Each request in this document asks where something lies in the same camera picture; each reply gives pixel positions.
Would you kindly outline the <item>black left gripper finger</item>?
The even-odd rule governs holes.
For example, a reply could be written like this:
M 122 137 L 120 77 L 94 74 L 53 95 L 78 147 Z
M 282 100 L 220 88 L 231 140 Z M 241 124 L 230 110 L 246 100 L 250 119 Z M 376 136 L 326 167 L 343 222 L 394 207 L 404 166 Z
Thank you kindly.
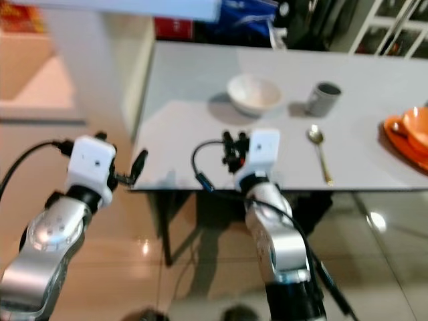
M 134 162 L 131 164 L 130 168 L 130 180 L 132 183 L 136 183 L 138 178 L 140 177 L 141 172 L 143 171 L 144 166 L 146 165 L 146 159 L 148 156 L 148 150 L 146 148 L 142 149 Z

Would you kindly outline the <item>white glazed cabinet door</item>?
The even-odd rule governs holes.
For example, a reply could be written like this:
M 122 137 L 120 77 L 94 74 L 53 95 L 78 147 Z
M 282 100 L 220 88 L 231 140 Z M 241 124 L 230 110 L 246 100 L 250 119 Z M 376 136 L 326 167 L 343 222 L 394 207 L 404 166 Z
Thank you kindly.
M 428 0 L 356 0 L 346 52 L 428 60 Z

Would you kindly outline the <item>grey mug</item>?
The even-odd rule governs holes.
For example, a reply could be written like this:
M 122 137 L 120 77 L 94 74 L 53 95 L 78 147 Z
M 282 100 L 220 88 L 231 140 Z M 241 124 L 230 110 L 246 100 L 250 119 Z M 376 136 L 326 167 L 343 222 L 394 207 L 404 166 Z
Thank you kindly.
M 324 117 L 333 109 L 342 95 L 342 89 L 332 82 L 319 82 L 313 86 L 304 112 L 308 116 Z

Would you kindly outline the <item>white ceramic bowl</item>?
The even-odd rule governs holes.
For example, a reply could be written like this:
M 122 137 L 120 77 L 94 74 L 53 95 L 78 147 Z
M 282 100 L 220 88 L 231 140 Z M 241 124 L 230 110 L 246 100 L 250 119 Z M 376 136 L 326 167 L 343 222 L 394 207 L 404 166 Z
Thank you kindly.
M 254 74 L 238 74 L 226 86 L 227 97 L 242 115 L 260 117 L 278 107 L 282 91 L 266 78 Z

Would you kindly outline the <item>orange cup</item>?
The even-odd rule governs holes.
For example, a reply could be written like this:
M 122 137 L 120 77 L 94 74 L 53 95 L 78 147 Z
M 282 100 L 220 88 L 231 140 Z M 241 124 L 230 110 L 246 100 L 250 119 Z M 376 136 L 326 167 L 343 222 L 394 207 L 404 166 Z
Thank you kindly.
M 401 131 L 410 145 L 428 153 L 428 105 L 404 111 L 400 123 Z

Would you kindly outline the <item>gold metal spoon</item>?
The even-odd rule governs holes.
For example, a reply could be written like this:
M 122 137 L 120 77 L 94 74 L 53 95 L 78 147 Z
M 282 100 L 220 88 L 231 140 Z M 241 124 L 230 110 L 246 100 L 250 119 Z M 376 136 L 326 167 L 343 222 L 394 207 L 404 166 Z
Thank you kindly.
M 316 149 L 318 155 L 319 165 L 321 166 L 321 171 L 323 178 L 327 186 L 333 186 L 334 180 L 331 177 L 327 162 L 325 161 L 323 143 L 324 143 L 324 134 L 317 124 L 313 124 L 309 127 L 306 132 L 308 135 L 308 140 L 312 142 L 313 146 Z

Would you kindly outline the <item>dark robot right foot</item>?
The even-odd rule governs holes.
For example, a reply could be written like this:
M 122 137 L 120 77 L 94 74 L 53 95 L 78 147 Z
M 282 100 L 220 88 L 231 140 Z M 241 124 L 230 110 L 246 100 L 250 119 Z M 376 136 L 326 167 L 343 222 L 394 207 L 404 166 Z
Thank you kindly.
M 260 321 L 260 317 L 250 306 L 236 304 L 223 311 L 220 321 Z

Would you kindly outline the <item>dark robot foot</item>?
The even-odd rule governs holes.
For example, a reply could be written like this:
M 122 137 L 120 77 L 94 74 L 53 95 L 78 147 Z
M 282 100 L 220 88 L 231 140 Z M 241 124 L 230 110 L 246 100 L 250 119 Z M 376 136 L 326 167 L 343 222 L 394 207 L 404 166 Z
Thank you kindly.
M 260 321 L 260 317 L 250 306 L 236 304 L 223 311 L 220 321 Z
M 142 308 L 128 313 L 121 321 L 169 321 L 169 317 L 156 308 Z

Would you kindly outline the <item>black chair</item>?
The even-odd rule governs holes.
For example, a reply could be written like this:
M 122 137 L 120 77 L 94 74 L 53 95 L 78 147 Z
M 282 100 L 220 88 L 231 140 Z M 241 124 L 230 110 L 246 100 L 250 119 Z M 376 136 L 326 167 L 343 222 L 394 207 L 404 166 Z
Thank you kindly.
M 272 49 L 348 52 L 360 0 L 274 0 L 267 22 Z

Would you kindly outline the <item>orange plate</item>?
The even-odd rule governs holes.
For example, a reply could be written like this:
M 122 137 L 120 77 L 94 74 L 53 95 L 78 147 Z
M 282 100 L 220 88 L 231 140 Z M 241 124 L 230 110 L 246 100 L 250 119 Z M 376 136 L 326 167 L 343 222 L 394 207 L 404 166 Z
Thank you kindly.
M 400 118 L 400 116 L 388 116 L 381 122 L 383 141 L 391 146 L 392 153 L 403 162 L 417 169 L 417 171 L 421 171 L 424 175 L 428 175 L 428 156 L 415 152 L 409 141 L 393 129 L 393 125 Z

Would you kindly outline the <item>dark robot left foot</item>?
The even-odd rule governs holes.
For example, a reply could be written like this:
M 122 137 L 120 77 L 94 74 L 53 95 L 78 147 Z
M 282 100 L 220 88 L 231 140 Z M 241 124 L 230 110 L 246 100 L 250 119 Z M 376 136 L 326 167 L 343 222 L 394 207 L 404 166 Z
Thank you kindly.
M 142 308 L 128 313 L 121 321 L 169 321 L 169 317 L 156 308 Z

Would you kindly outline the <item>red yellow printed box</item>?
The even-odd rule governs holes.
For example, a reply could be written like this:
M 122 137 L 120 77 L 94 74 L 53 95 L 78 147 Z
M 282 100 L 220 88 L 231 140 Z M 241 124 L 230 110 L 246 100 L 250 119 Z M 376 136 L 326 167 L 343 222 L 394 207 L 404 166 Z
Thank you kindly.
M 47 33 L 40 9 L 10 0 L 0 0 L 0 27 L 3 33 Z

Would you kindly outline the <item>blue bag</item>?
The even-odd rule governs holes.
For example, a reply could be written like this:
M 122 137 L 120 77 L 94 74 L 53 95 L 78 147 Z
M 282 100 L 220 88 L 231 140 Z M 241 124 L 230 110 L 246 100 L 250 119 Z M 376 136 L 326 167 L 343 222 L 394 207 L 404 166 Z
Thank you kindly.
M 211 45 L 270 48 L 269 23 L 278 0 L 222 0 L 218 20 L 195 22 L 195 41 Z

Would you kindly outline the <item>small red box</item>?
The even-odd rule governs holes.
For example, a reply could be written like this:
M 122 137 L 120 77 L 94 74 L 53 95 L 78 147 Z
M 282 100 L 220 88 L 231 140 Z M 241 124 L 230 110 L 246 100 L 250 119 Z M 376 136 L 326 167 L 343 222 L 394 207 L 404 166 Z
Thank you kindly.
M 195 37 L 195 24 L 192 19 L 154 17 L 153 22 L 158 39 L 192 41 Z

